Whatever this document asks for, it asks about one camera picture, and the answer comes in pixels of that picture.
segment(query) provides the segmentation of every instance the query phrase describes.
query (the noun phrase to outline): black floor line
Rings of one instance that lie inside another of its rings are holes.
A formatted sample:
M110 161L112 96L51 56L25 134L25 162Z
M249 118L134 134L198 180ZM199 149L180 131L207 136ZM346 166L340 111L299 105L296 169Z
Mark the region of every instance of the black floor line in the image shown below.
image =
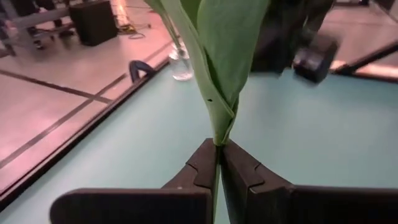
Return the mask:
M6 49L0 49L0 58L4 58L10 55Z
M394 24L381 24L381 23L368 23L368 22L355 22L355 21L324 21L324 24L341 24L341 25L359 25L359 26L373 26L373 27L383 27L389 29L397 29L398 26Z
M388 17L390 17L390 19L392 19L395 23L398 24L398 18L395 18L391 12L387 11L387 9L385 9L384 7L380 6L380 4L378 4L377 2L375 2L375 4L378 6L378 8L383 11Z
M145 63L148 63L150 59L154 58L156 55L161 53L164 49L166 49L173 41L167 42L167 44L163 45L161 48L157 49L154 53L150 54L148 57L146 57L144 60L142 60Z
M102 94L104 94L106 91L117 85L120 81L125 79L127 77L126 74L123 74L119 76L115 81L111 82L109 85L104 87L101 91L99 91L95 97L99 97ZM9 156L7 156L5 159L0 161L0 169L2 169L4 166L6 166L8 163L12 162L15 158L20 156L23 152L28 150L30 147L32 147L34 144L38 143L40 140L42 140L44 137L49 135L53 130L57 129L59 126L61 126L63 123L68 121L71 117L75 116L77 113L79 113L82 109L84 109L86 106L88 106L90 103L94 102L94 98L91 98L89 100L84 101L82 104L77 106L75 109L71 110L68 114L60 118L58 121L53 123L51 126L46 128L44 131L42 131L40 134L36 135L34 138L29 140L27 143L25 143L23 146L12 152Z
M77 95L77 96L82 96L82 97L85 97L85 98L88 98L88 99L91 99L91 100L96 100L96 101L99 101L99 102L102 102L102 103L106 103L106 104L112 102L111 99L102 97L101 95L93 95L91 93L87 93L87 92L80 91L80 90L75 90L75 89L72 89L72 88L69 88L69 87L58 86L58 85L53 84L53 83L47 83L47 82L44 82L44 81L41 81L41 80L37 80L35 78L31 78L31 77L27 77L27 76L24 76L24 75L16 74L14 72L8 72L8 71L0 69L0 74L1 75L5 75L7 77L16 78L16 79L19 79L19 80L24 80L24 81L27 81L27 82L30 82L30 83L35 83L35 84L38 84L38 85L46 86L46 87L49 87L49 88L52 88L52 89L55 89L55 90L64 91L65 93L71 93L71 94L74 94L74 95Z

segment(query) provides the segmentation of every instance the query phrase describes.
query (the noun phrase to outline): floor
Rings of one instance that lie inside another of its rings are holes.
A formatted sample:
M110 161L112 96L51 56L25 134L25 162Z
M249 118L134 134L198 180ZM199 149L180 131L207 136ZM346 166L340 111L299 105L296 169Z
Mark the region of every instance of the floor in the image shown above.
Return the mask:
M142 0L127 0L126 9L145 38L122 35L96 47L84 47L76 37L68 42L46 40L39 59L21 49L16 58L0 58L0 195L33 168L32 161L41 160L38 152L50 154L132 85L127 75L130 60L156 66L166 58L171 39L159 17ZM336 7L322 31L341 37L339 63L398 37L398 25L377 6ZM377 64L398 66L398 55Z
M398 21L398 1L395 1L395 3L392 5L390 15L393 19Z

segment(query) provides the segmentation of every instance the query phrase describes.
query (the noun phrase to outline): cable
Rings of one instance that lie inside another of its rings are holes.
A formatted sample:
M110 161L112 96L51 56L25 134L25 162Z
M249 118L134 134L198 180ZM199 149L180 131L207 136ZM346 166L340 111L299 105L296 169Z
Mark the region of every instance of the cable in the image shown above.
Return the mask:
M140 27L136 27L127 15L120 14L115 15L117 24L120 24L120 17L124 17L129 22L129 24L118 26L119 35L130 35L128 38L131 40L143 39L146 37L144 34L138 32L138 29L151 28L150 24L138 24L138 26Z

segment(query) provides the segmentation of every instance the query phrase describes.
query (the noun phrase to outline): black strip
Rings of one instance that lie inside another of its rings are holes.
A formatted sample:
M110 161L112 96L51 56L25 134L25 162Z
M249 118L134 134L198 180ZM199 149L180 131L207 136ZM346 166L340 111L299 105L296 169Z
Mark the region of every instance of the black strip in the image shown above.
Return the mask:
M8 71L1 70L1 69L0 69L0 74L1 75L5 75L7 77L17 78L19 80L24 80L24 81L27 81L27 82L30 82L30 83L35 83L35 84L38 84L38 85L46 86L46 87L49 87L49 88L52 88L52 89L55 89L55 90L64 91L65 93L71 93L71 94L74 94L74 95L77 95L77 96L82 96L82 97L85 97L85 98L88 98L88 99L91 99L91 100L100 101L100 102L106 103L106 104L109 104L109 103L112 102L112 100L104 98L102 96L93 95L91 93L87 93L87 92L80 91L80 90L75 90L75 89L68 88L68 87L58 86L58 85L53 84L53 83L47 83L47 82L44 82L44 81L41 81L41 80L37 80L35 78L26 77L24 75L16 74L16 73L13 73L13 72L8 72Z
M378 23L368 23L368 22L350 22L350 21L324 21L324 24L338 24L338 25L360 25L360 26L374 26L374 27L380 27L383 26L383 29L386 27L390 29L397 29L396 24L378 24Z
M116 84L118 84L119 82L121 82L123 79L125 79L127 77L126 74L123 74L121 76L119 76L117 79L115 79L113 82L111 82L110 84L108 84L106 87L104 87L101 91L97 92L96 96L101 96L102 94L106 93L108 90L112 89L114 86L116 86Z
M58 128L61 124L69 120L72 116L77 114L79 111L81 111L83 108L88 106L90 103L92 103L93 100L86 100L79 106L77 106L75 109L73 109L71 112L63 116L61 119L59 119L57 122L53 123L51 126L46 128L44 131L42 131L40 134L36 135L34 138L29 140L27 143L22 145L20 148L12 152L10 155L8 155L5 159L0 161L0 169L2 169L4 166L6 166L8 163L13 161L15 158L20 156L23 152L25 152L28 148L32 147L34 144L38 143L40 140L42 140L44 137L46 137L48 134L50 134L54 129Z
M143 62L147 63L150 59L154 58L156 55L161 53L164 49L166 49L173 41L169 41L167 44L163 45L163 47L157 49L154 53L150 54L148 57L146 57Z
M394 77L386 77L386 76L382 76L382 75L372 75L372 74L358 73L358 72L356 72L354 74L333 73L333 71L330 71L330 72L332 75L339 75L339 76L344 76L344 77L349 77L349 78L360 78L360 79L364 79L364 80L372 80L372 81L398 84L398 78L394 78Z
M354 62L346 63L345 65L336 68L335 73L353 73L371 62L375 62L396 52L398 52L398 40L395 40L392 43L355 60Z
M115 81L111 82L109 85L104 87L101 91L99 91L95 96L100 96L106 91L108 91L110 88L114 87L116 84L118 84L121 80L125 79L127 77L126 74L121 75ZM34 144L38 143L40 140L42 140L44 137L49 135L53 130L57 129L61 124L65 123L68 121L71 117L75 116L77 113L79 113L83 108L88 106L90 103L92 103L94 100L86 100L79 106L77 106L75 109L73 109L71 112L60 118L57 122L53 123L51 126L46 128L44 131L42 131L40 134L36 135L34 138L29 140L27 143L22 145L20 148L12 152L10 155L8 155L5 159L0 161L0 169L2 169L4 166L6 166L8 163L13 161L15 158L20 156L23 152L28 150L30 147L32 147Z
M156 71L161 70L168 64L168 59L165 59L159 66L155 68ZM156 76L158 72L148 74L133 84L127 91L116 98L97 116L89 120L79 131L77 131L69 140L56 148L54 152L44 158L42 162L37 164L27 174L21 177L17 182L8 187L5 191L0 193L0 212L4 210L10 203L18 198L26 189L28 189L36 180L44 175L52 166L68 154L80 141L82 141L89 133L98 127L113 111L117 110L124 102L126 102L133 94L135 94L142 86L144 86L151 78Z
M359 2L336 2L336 7L369 7L361 5Z
M4 58L10 55L6 49L0 49L0 58Z
M395 0L374 0L379 6L390 12L392 5L394 5Z

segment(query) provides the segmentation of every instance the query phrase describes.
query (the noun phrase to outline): black speaker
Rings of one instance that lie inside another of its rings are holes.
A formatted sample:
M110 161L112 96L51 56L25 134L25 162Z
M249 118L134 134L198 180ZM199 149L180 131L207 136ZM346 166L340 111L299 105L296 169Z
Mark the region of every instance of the black speaker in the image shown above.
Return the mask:
M109 1L77 4L69 13L83 45L96 46L118 35Z

